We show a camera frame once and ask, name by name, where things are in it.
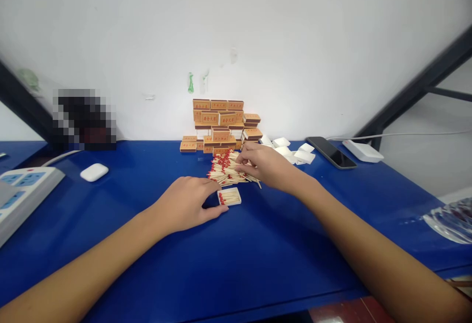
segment hand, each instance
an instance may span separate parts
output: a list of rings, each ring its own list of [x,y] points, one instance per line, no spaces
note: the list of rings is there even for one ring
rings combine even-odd
[[[210,179],[180,177],[153,205],[143,211],[165,228],[165,235],[188,230],[228,211],[226,205],[202,208],[205,199],[221,186]]]
[[[271,147],[246,142],[236,159],[235,170],[254,176],[268,186],[293,194],[295,186],[307,176]]]

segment black metal frame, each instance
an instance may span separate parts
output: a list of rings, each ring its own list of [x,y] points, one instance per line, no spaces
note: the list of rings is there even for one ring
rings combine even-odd
[[[436,87],[471,57],[472,26],[367,123],[367,125],[356,134],[356,137],[379,135],[383,133],[385,128],[428,93],[472,102],[472,94]],[[378,151],[380,149],[381,140],[382,139],[378,137],[365,139],[365,142],[371,141],[371,146]]]
[[[26,90],[0,61],[0,100],[39,136],[54,147],[60,147],[54,134],[53,117]]]

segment power cord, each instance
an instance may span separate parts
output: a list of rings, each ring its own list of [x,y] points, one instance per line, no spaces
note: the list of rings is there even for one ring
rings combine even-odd
[[[117,142],[118,142],[118,141],[125,141],[125,140],[130,141],[130,139],[122,138],[122,139],[117,140]],[[44,164],[42,165],[42,167],[48,167],[49,165],[51,165],[51,164],[53,164],[53,163],[55,163],[55,162],[57,162],[57,161],[59,161],[59,160],[65,158],[65,157],[67,157],[67,156],[69,156],[69,155],[72,155],[72,154],[74,154],[74,153],[80,152],[80,151],[82,151],[82,150],[74,150],[74,151],[69,151],[69,152],[60,154],[59,156],[54,157],[54,158],[50,159],[49,161],[47,161],[46,163],[44,163]]]
[[[464,131],[452,131],[452,132],[445,132],[445,133],[395,133],[395,134],[380,134],[380,135],[371,135],[371,136],[362,136],[358,138],[343,138],[343,137],[330,137],[327,140],[364,140],[364,139],[372,139],[376,137],[383,137],[383,136],[395,136],[395,135],[454,135],[454,134],[466,134],[471,132],[472,129],[464,130]]]

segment stacked matchboxes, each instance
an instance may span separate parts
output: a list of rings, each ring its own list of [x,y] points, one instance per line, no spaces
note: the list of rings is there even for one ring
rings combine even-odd
[[[257,142],[262,133],[257,128],[261,118],[245,114],[244,102],[225,99],[194,99],[195,134],[184,136],[180,152],[223,154],[241,150],[246,140]]]

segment white wall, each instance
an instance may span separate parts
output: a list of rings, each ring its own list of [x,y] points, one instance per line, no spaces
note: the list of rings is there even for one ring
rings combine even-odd
[[[0,102],[0,141],[40,140],[43,138]]]
[[[472,94],[472,59],[438,87]],[[472,103],[428,94],[385,133],[452,132],[472,128]],[[472,133],[391,136],[382,140],[385,162],[446,203],[472,197]]]
[[[472,23],[472,0],[0,2],[0,58],[34,70],[49,105],[100,88],[131,139],[180,139],[199,97],[243,99],[271,137],[352,135]]]

